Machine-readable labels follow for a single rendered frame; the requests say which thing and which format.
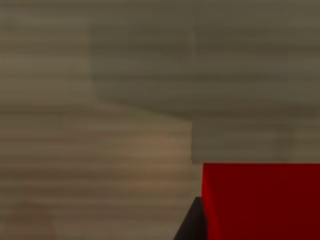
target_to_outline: black object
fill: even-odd
[[[201,197],[196,197],[173,240],[207,240],[207,219]]]

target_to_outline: blurry wooden background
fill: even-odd
[[[2,0],[0,238],[171,240],[201,163],[318,162],[318,10]]]

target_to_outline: bright red edge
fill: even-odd
[[[320,164],[203,165],[207,240],[320,240]]]

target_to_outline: red box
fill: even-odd
[[[207,240],[320,240],[320,164],[203,165]]]

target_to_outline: red object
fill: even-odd
[[[208,240],[319,240],[320,164],[203,165]]]

